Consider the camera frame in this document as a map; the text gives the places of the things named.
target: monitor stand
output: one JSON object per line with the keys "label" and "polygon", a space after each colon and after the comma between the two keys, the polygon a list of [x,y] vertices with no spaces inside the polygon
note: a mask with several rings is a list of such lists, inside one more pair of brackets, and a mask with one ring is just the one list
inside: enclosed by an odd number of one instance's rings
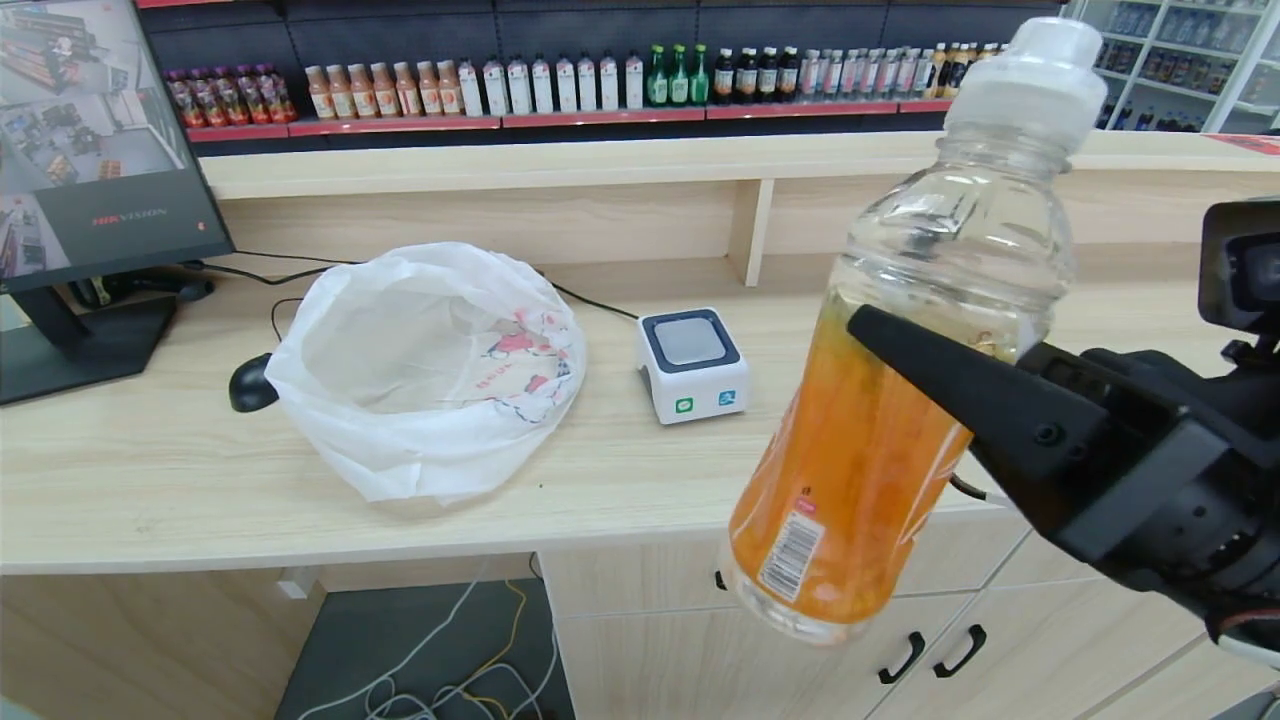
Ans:
{"label": "monitor stand", "polygon": [[0,333],[0,405],[141,373],[173,296],[77,315],[51,287],[14,292],[32,324]]}

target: computer mouse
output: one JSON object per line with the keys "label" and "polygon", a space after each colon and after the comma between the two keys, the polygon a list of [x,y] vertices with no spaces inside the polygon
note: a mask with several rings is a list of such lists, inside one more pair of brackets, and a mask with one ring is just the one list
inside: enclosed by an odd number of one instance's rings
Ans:
{"label": "computer mouse", "polygon": [[270,380],[266,379],[266,363],[270,359],[271,354],[264,352],[236,368],[236,372],[232,373],[232,382],[227,387],[232,398],[232,410],[255,413],[280,398]]}

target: camera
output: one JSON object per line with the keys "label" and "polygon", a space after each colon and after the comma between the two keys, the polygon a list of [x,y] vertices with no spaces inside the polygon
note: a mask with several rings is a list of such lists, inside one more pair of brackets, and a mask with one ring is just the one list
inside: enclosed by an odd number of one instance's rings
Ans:
{"label": "camera", "polygon": [[1201,318],[1257,336],[1280,334],[1280,197],[1219,202],[1201,233]]}

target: monitor screen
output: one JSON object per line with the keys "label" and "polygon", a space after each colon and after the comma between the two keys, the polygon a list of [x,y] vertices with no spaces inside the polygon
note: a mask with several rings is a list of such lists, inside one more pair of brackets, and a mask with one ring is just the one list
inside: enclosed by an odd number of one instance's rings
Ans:
{"label": "monitor screen", "polygon": [[0,0],[0,292],[232,250],[133,0]]}

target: green bottle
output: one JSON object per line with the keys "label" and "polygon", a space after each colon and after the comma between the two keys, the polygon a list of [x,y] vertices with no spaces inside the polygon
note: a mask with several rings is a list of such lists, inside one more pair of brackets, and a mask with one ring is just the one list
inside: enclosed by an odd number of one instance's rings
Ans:
{"label": "green bottle", "polygon": [[699,108],[707,104],[707,96],[710,95],[712,78],[707,74],[707,46],[699,42],[694,45],[694,53],[698,53],[698,69],[694,70],[692,81],[689,83],[690,101]]}
{"label": "green bottle", "polygon": [[671,104],[675,106],[689,102],[689,72],[685,69],[685,46],[671,46],[676,51],[676,68],[671,73]]}
{"label": "green bottle", "polygon": [[653,60],[649,63],[649,105],[662,108],[667,104],[667,63],[662,60],[662,45],[653,46]]}

